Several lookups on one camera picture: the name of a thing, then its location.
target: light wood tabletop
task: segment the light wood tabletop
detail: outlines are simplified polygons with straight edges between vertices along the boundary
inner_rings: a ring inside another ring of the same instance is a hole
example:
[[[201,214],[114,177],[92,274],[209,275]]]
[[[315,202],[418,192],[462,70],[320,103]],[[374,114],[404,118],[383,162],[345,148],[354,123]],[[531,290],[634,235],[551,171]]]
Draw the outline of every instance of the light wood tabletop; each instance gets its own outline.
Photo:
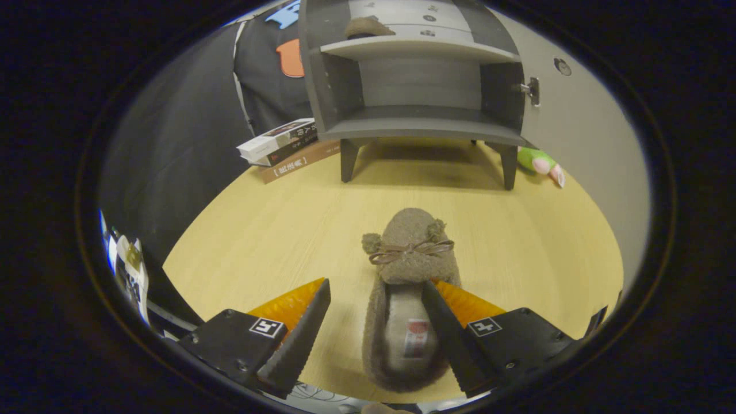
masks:
[[[248,169],[210,203],[164,270],[204,320],[329,278],[332,302],[300,381],[334,393],[384,402],[463,396],[451,371],[402,394],[376,387],[363,372],[376,269],[361,236],[382,233],[402,208],[447,223],[466,290],[506,310],[527,306],[573,338],[604,306],[610,314],[623,284],[608,222],[574,177],[560,189],[547,176],[519,171],[506,191],[500,156],[481,143],[382,138],[361,149],[349,183],[340,181],[339,156],[269,184],[259,170]]]

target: fuzzy brown slipper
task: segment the fuzzy brown slipper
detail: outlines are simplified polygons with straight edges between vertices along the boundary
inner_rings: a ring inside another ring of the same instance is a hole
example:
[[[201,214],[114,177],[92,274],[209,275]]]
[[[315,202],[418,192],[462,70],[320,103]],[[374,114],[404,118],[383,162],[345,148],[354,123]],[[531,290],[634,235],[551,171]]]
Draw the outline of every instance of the fuzzy brown slipper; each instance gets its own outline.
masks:
[[[363,333],[363,365],[387,390],[419,390],[447,370],[422,305],[421,283],[435,278],[460,286],[453,246],[445,224],[419,208],[396,213],[382,236],[363,236],[363,249],[378,269]]]
[[[345,27],[345,37],[348,39],[395,34],[396,33],[393,30],[382,25],[378,20],[368,17],[354,18],[347,24],[347,27]]]

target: book stack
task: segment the book stack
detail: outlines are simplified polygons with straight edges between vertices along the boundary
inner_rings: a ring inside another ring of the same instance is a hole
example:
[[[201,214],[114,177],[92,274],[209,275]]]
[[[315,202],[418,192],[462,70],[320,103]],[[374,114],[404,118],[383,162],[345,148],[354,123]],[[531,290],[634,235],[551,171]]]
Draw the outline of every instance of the book stack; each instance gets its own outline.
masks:
[[[240,156],[253,165],[275,166],[317,140],[314,118],[297,119],[238,146]]]
[[[340,141],[319,141],[314,118],[297,119],[238,146],[249,163],[264,166],[263,182],[284,175],[340,152]]]
[[[284,175],[291,174],[298,169],[338,153],[340,153],[340,141],[317,141],[292,154],[279,164],[262,169],[261,178],[263,178],[265,184],[268,184]]]

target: shelf leg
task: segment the shelf leg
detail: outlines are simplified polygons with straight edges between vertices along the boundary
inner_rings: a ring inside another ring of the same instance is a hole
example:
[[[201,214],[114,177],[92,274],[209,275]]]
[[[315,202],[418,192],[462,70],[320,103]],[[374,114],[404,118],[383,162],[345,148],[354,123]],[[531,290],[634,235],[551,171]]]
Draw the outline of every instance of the shelf leg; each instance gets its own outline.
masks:
[[[516,179],[516,163],[519,148],[516,145],[496,144],[486,141],[486,145],[495,152],[501,154],[501,166],[503,166],[503,186],[507,190],[514,189]]]
[[[340,168],[343,183],[353,179],[353,167],[355,167],[355,160],[358,159],[359,148],[353,140],[340,140]]]

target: green plush toy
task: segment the green plush toy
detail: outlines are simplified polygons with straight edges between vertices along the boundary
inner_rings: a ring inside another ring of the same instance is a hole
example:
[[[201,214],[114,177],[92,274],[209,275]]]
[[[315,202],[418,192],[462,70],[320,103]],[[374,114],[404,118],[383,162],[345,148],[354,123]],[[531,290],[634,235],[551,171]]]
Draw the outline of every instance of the green plush toy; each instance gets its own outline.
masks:
[[[559,184],[560,188],[565,187],[565,173],[562,167],[544,151],[519,147],[517,161],[530,171],[549,175]]]

